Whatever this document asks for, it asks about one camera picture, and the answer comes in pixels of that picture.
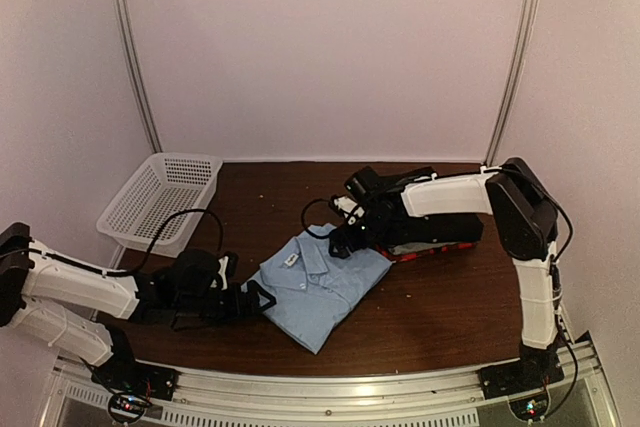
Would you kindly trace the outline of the red plaid shirt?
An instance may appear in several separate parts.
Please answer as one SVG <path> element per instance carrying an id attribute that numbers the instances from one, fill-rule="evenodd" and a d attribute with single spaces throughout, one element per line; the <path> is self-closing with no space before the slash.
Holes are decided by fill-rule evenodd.
<path id="1" fill-rule="evenodd" d="M 392 263 L 402 263 L 402 262 L 417 260 L 423 257 L 437 255 L 437 254 L 454 252 L 458 250 L 472 249 L 475 246 L 476 246 L 476 243 L 469 243 L 469 242 L 449 243 L 449 246 L 442 247 L 441 249 L 432 249 L 426 252 L 412 253 L 412 254 L 402 255 L 402 256 L 392 255 L 389 252 L 390 247 L 377 246 L 376 251 L 379 252 L 381 255 L 383 255 L 386 259 L 390 260 Z"/>

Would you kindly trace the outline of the black shirt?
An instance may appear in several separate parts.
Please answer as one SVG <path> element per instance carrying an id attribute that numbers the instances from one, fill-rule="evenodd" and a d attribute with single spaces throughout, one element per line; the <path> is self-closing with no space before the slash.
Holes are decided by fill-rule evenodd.
<path id="1" fill-rule="evenodd" d="M 409 243 L 476 243 L 481 240 L 484 224 L 474 213 L 433 214 L 420 218 L 410 217 L 406 213 L 400 197 L 401 186 L 434 173 L 431 166 L 425 166 L 382 177 L 387 188 L 383 198 L 394 207 L 394 212 L 385 231 L 376 241 L 379 246 L 390 250 Z"/>

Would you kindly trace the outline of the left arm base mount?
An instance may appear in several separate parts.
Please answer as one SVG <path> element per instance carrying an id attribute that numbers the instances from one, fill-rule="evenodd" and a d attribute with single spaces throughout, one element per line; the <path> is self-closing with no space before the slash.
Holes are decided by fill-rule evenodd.
<path id="1" fill-rule="evenodd" d="M 133 369 L 116 374 L 87 364 L 91 380 L 109 394 L 107 413 L 119 425 L 132 424 L 154 406 L 154 400 L 171 401 L 178 372 L 172 368 L 136 362 Z"/>

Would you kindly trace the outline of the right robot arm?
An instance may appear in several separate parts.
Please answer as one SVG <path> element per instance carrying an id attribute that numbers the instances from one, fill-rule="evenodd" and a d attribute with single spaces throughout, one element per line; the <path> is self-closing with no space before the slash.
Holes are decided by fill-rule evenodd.
<path id="1" fill-rule="evenodd" d="M 428 250 L 477 243 L 483 233 L 479 217 L 492 217 L 516 269 L 521 301 L 513 380 L 530 389 L 550 377 L 562 297 L 558 264 L 565 251 L 557 244 L 558 221 L 566 215 L 523 159 L 445 176 L 431 167 L 386 176 L 364 167 L 345 189 L 346 195 L 329 202 L 343 219 L 328 235 L 335 258 L 375 247 Z"/>

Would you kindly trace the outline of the light blue long sleeve shirt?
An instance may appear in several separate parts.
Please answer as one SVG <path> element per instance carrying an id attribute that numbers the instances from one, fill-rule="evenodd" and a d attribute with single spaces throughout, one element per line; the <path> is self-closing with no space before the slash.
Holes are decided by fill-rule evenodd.
<path id="1" fill-rule="evenodd" d="M 310 352 L 322 349 L 332 330 L 387 274 L 391 261 L 359 250 L 345 259 L 329 255 L 330 223 L 292 237 L 251 277 L 276 298 L 264 315 Z"/>

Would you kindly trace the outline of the white plastic laundry basket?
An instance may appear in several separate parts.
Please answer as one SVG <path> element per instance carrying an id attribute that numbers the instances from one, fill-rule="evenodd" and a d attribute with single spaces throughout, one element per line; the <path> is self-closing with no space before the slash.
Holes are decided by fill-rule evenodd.
<path id="1" fill-rule="evenodd" d="M 175 258 L 187 246 L 199 218 L 194 212 L 163 223 L 183 210 L 206 208 L 217 190 L 223 160 L 216 156 L 158 153 L 148 157 L 111 200 L 97 230 L 126 249 Z"/>

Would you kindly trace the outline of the grey shirt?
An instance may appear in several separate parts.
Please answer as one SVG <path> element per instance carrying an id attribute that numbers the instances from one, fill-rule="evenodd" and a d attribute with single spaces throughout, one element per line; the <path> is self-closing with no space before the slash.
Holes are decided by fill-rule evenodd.
<path id="1" fill-rule="evenodd" d="M 449 243 L 409 242 L 402 245 L 391 246 L 389 248 L 389 252 L 395 256 L 402 256 L 412 253 L 426 252 L 432 249 L 441 249 L 446 246 L 449 246 Z"/>

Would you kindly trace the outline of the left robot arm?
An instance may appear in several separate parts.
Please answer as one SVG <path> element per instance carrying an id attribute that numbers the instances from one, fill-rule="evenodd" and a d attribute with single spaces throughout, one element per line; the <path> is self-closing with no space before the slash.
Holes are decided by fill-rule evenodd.
<path id="1" fill-rule="evenodd" d="M 113 270 L 68 258 L 16 222 L 1 233 L 1 324 L 75 354 L 123 391 L 144 380 L 126 334 L 68 310 L 86 307 L 117 319 L 174 328 L 182 319 L 214 326 L 257 316 L 277 300 L 256 281 L 233 282 L 238 257 L 183 251 L 152 273 Z"/>

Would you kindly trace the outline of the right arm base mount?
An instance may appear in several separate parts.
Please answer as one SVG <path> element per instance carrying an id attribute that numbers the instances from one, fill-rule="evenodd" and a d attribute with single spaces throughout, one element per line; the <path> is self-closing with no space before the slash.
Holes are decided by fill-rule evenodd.
<path id="1" fill-rule="evenodd" d="M 565 378 L 559 365 L 540 372 L 520 360 L 483 367 L 478 376 L 486 400 L 506 397 L 514 417 L 527 423 L 545 418 L 551 410 L 549 387 Z"/>

